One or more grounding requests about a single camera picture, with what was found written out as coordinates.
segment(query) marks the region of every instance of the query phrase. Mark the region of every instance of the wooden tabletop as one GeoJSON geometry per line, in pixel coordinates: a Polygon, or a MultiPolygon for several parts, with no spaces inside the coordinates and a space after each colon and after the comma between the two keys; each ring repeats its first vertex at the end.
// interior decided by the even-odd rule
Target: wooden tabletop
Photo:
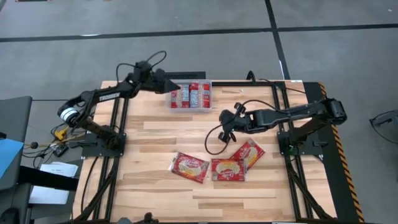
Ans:
{"type": "MultiPolygon", "coordinates": [[[[114,81],[106,81],[102,88],[115,84],[114,81]]],[[[286,82],[286,85],[304,91],[302,83],[286,82]]],[[[287,90],[287,93],[290,106],[307,103],[303,93],[291,90],[287,90]]],[[[111,221],[116,222],[121,217],[132,221],[142,220],[146,212],[152,212],[161,222],[294,221],[285,162],[279,153],[276,138],[278,127],[253,135],[235,133],[237,142],[231,142],[225,152],[218,156],[208,154],[203,146],[208,131],[219,124],[218,116],[222,110],[234,111],[235,102],[252,99],[272,105],[274,102],[268,86],[213,87],[211,113],[171,113],[165,107],[165,95],[140,91],[129,102],[125,129],[127,143],[120,159],[111,221]],[[249,170],[245,182],[213,182],[208,172],[204,183],[199,184],[168,170],[175,151],[205,161],[229,158],[249,138],[257,141],[266,153],[249,170]]],[[[248,103],[245,106],[247,111],[267,108],[260,103],[248,103]]],[[[112,108],[113,101],[98,104],[94,121],[109,124],[112,108]]],[[[303,123],[305,121],[297,121],[295,126],[303,123]]],[[[223,143],[217,139],[219,132],[220,130],[214,131],[208,140],[209,150],[213,152],[223,147],[223,143]]],[[[93,160],[89,158],[83,163],[73,204],[75,217],[80,214],[81,196],[93,160]]],[[[89,179],[85,207],[98,188],[102,160],[98,159],[89,179]]],[[[302,160],[309,191],[325,211],[335,217],[323,164],[314,156],[302,156],[302,160]]],[[[299,189],[297,193],[301,214],[305,217],[299,189]]],[[[100,218],[104,217],[104,201],[100,218]]]]}

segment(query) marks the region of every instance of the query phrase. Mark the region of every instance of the clear plastic container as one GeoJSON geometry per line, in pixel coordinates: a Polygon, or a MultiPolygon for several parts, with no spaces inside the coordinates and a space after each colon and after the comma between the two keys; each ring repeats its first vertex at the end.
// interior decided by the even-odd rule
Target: clear plastic container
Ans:
{"type": "Polygon", "coordinates": [[[180,90],[166,94],[166,108],[171,112],[208,113],[213,107],[213,87],[211,80],[171,80],[181,86],[180,90]],[[209,99],[206,100],[206,84],[209,87],[209,99]]]}

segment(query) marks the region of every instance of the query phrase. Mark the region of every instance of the wooden table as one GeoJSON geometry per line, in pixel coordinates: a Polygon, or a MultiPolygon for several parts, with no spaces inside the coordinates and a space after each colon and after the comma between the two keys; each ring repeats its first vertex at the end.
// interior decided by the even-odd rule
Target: wooden table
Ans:
{"type": "MultiPolygon", "coordinates": [[[[103,82],[102,87],[116,82],[103,82]]],[[[286,82],[287,87],[304,91],[302,83],[286,82]]],[[[290,106],[307,103],[306,96],[287,90],[290,106]]],[[[213,110],[207,114],[170,113],[165,108],[165,95],[140,91],[129,102],[127,144],[120,160],[111,221],[121,217],[141,220],[152,212],[161,222],[259,222],[294,221],[292,199],[284,158],[279,153],[276,133],[278,127],[261,134],[235,133],[238,141],[231,142],[224,153],[212,156],[203,146],[207,132],[219,124],[223,109],[234,110],[235,102],[258,99],[273,105],[270,87],[213,87],[213,110]],[[168,171],[175,151],[210,161],[211,158],[229,158],[249,138],[257,141],[266,153],[248,172],[245,182],[213,182],[210,173],[203,184],[185,179],[168,171]]],[[[283,108],[281,95],[280,105],[283,108]]],[[[267,108],[260,103],[249,103],[247,110],[267,108]]],[[[97,105],[94,120],[109,124],[113,101],[97,105]]],[[[295,122],[295,126],[305,121],[295,122]]],[[[209,137],[209,149],[218,151],[216,130],[209,137]]],[[[302,156],[303,169],[309,191],[327,213],[335,217],[335,208],[323,164],[314,156],[302,156]]],[[[80,176],[73,206],[73,214],[80,214],[81,196],[93,163],[86,159],[80,176]]],[[[86,206],[94,196],[100,178],[102,158],[98,159],[88,182],[84,200],[86,206]]],[[[297,189],[301,214],[305,216],[302,194],[297,189]]],[[[105,203],[100,217],[104,217],[105,203]]]]}

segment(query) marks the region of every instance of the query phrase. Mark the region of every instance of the white paper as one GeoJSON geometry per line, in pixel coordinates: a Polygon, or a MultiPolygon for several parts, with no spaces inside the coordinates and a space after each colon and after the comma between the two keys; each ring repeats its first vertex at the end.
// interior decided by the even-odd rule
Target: white paper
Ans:
{"type": "MultiPolygon", "coordinates": [[[[53,162],[52,164],[43,164],[40,170],[52,174],[73,177],[76,174],[78,166],[64,164],[62,162],[53,162]]],[[[48,187],[34,186],[30,194],[29,203],[58,204],[65,205],[68,200],[69,191],[57,190],[48,187]]]]}

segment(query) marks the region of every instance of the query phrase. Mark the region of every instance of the yellow black hazard tape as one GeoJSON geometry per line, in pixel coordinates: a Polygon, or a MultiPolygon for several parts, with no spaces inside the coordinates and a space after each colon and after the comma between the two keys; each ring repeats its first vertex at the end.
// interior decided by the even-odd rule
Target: yellow black hazard tape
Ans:
{"type": "MultiPolygon", "coordinates": [[[[325,86],[323,86],[323,83],[319,83],[319,86],[320,86],[321,91],[322,91],[322,96],[326,97],[325,86]]],[[[344,168],[344,173],[346,174],[348,187],[349,187],[349,189],[351,191],[351,196],[353,198],[354,206],[356,208],[356,213],[358,214],[358,217],[359,217],[359,222],[365,222],[364,218],[363,218],[361,206],[359,205],[358,198],[356,196],[353,179],[352,179],[351,174],[349,173],[349,170],[348,170],[346,156],[344,155],[343,145],[342,145],[340,137],[338,135],[337,128],[336,128],[335,125],[332,125],[331,128],[333,130],[333,134],[335,135],[336,145],[337,145],[337,148],[338,148],[338,152],[340,154],[341,163],[342,163],[343,168],[344,168]]]]}

